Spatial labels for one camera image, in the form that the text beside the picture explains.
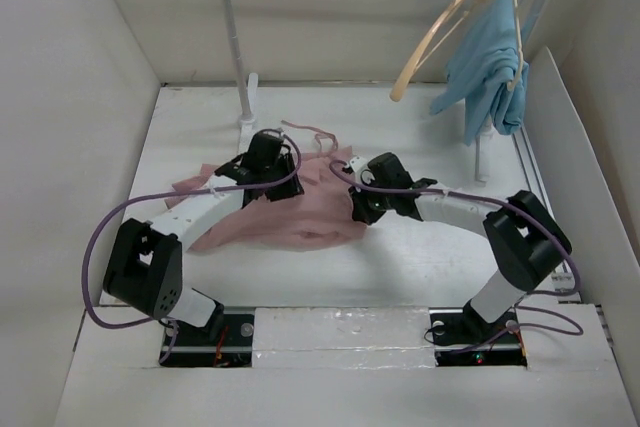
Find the pink trousers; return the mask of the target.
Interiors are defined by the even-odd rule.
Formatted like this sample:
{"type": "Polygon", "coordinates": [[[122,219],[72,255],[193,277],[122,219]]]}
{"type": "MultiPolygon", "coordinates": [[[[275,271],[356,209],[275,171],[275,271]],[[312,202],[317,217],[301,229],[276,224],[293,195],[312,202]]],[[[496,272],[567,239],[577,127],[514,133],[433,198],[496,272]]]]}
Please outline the pink trousers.
{"type": "Polygon", "coordinates": [[[197,253],[237,242],[253,242],[293,250],[318,250],[363,238],[366,225],[352,219],[349,186],[329,169],[332,160],[348,161],[350,146],[310,126],[316,150],[302,155],[298,177],[304,193],[270,202],[261,197],[209,228],[191,246],[197,253]]]}

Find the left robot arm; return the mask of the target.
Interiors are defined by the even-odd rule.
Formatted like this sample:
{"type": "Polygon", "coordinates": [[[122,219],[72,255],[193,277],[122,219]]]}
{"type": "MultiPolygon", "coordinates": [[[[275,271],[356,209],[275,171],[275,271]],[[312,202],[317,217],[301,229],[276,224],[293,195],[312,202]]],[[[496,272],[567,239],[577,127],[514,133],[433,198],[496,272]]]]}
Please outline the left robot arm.
{"type": "Polygon", "coordinates": [[[294,198],[302,155],[281,130],[254,134],[248,149],[215,168],[202,187],[180,192],[179,203],[149,220],[130,218],[117,231],[102,288],[148,318],[187,325],[201,343],[222,334],[223,305],[188,287],[183,255],[207,231],[257,200],[294,198]]]}

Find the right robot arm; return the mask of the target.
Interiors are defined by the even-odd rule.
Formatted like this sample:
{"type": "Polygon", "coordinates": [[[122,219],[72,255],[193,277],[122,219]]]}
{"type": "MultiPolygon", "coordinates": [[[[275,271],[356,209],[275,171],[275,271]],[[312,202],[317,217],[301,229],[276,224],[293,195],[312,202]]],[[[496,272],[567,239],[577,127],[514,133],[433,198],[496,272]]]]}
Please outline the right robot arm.
{"type": "Polygon", "coordinates": [[[484,238],[496,270],[459,310],[430,314],[427,341],[469,351],[505,335],[516,323],[514,310],[562,263],[572,245],[531,191],[506,199],[451,191],[436,180],[415,180],[398,157],[386,152],[372,160],[333,162],[332,172],[349,184],[354,220],[372,225],[388,211],[415,221],[440,223],[484,238]]]}

